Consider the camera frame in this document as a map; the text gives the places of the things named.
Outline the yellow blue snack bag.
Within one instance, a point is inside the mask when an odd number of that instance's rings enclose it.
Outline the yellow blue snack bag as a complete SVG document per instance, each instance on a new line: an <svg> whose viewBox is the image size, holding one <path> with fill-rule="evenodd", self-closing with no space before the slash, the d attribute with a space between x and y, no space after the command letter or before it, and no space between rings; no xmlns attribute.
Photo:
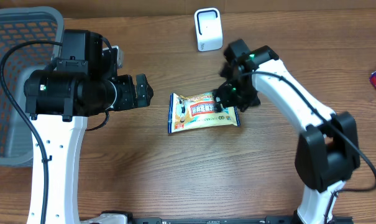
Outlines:
<svg viewBox="0 0 376 224"><path fill-rule="evenodd" d="M211 92L193 96L172 93L168 111L168 134L213 126L240 126L236 107L215 112Z"/></svg>

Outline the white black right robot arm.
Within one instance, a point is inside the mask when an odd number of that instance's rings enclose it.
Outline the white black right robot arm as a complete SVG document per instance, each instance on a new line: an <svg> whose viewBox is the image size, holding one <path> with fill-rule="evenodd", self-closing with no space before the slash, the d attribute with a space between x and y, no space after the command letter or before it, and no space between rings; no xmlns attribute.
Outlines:
<svg viewBox="0 0 376 224"><path fill-rule="evenodd" d="M242 39L224 51L220 76L226 81L216 90L214 109L234 107L244 112L258 106L265 95L298 133L296 171L304 183L303 198L291 218L267 217L267 223L352 223L332 214L337 195L359 168L355 119L336 114L303 88L279 56L267 45L249 50Z"/></svg>

